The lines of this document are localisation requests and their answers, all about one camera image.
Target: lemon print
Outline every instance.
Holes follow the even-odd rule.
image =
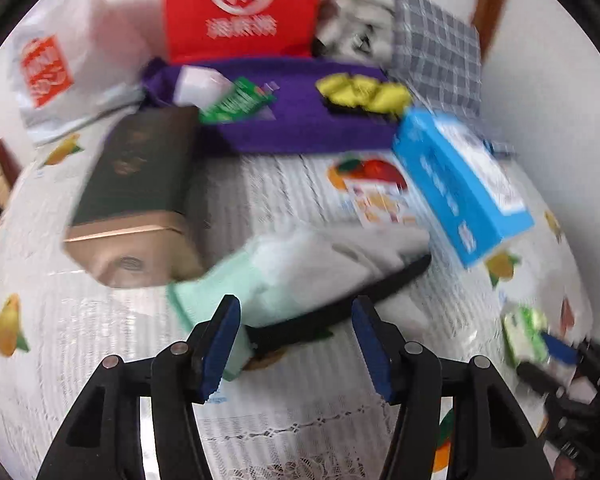
[[[552,233],[555,235],[555,240],[560,243],[562,241],[562,228],[560,227],[556,217],[551,211],[545,211],[544,218],[549,224],[549,229],[551,229]]]
[[[51,152],[43,166],[56,166],[72,153],[81,152],[82,148],[77,144],[78,139],[80,139],[80,134],[69,135]]]
[[[508,282],[513,278],[516,265],[521,262],[520,258],[513,256],[512,254],[503,251],[491,257],[485,262],[487,270],[489,271],[489,278],[491,279],[491,286],[496,288],[496,285],[503,280]]]
[[[29,351],[20,329],[20,297],[11,294],[0,311],[0,355],[11,357],[16,348]]]
[[[444,468],[449,467],[449,457],[451,456],[451,441],[447,440],[436,450],[436,457],[433,460],[433,472],[437,473]]]

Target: red apple print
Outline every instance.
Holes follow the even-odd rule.
[[[562,300],[562,311],[560,313],[560,332],[562,336],[564,337],[567,331],[572,329],[575,324],[576,320],[569,303],[569,298],[565,296],[564,300]]]
[[[362,163],[365,178],[369,180],[382,180],[383,182],[395,182],[400,190],[407,189],[407,182],[400,171],[385,160],[373,158]]]

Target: yellow object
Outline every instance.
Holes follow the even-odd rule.
[[[451,441],[447,440],[436,450],[436,457],[433,460],[433,472],[437,473],[444,468],[449,467],[449,458],[451,457]]]
[[[55,166],[60,164],[69,155],[80,148],[77,145],[80,134],[71,134],[65,140],[63,140],[48,156],[45,166]]]
[[[562,227],[560,227],[557,218],[551,211],[545,211],[544,218],[546,218],[546,222],[549,224],[549,229],[555,235],[556,241],[560,243],[562,241]]]
[[[367,112],[375,114],[393,114],[401,117],[404,109],[412,102],[406,86],[400,83],[385,83],[380,85],[374,98],[364,108]]]
[[[516,265],[519,265],[522,261],[518,256],[502,251],[489,258],[484,265],[489,271],[489,277],[491,279],[491,285],[496,288],[496,285],[503,280],[508,282],[513,278],[513,274],[516,270]]]
[[[487,260],[487,269],[501,280],[513,278],[514,266],[507,253],[498,253]]]
[[[358,95],[361,105],[366,105],[378,91],[378,79],[366,75],[355,75],[351,78],[351,86]]]
[[[0,354],[11,357],[16,348],[29,351],[20,329],[20,297],[11,294],[0,311]]]
[[[348,83],[350,83],[349,74],[331,74],[327,77],[319,79],[315,83],[315,87],[318,89],[318,92],[323,95],[323,97],[328,98],[331,94],[343,88]]]
[[[335,91],[328,99],[335,105],[347,108],[356,108],[366,102],[364,95],[358,94],[352,85],[346,85],[344,88]]]

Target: green package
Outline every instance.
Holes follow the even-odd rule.
[[[534,308],[519,305],[502,317],[502,327],[514,367],[522,361],[543,364],[549,359],[549,351],[541,331],[547,330],[548,322],[544,313]]]
[[[234,90],[219,103],[200,112],[202,124],[233,123],[249,117],[276,98],[245,77],[234,81]]]

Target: black strap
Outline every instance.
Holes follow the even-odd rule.
[[[385,300],[421,276],[429,268],[430,263],[431,254],[425,254],[412,264],[379,282],[365,285],[346,297],[304,314],[304,316],[260,328],[246,326],[256,356],[263,356],[283,346],[319,338],[327,327],[349,319],[351,305],[357,297],[368,296],[373,303]]]

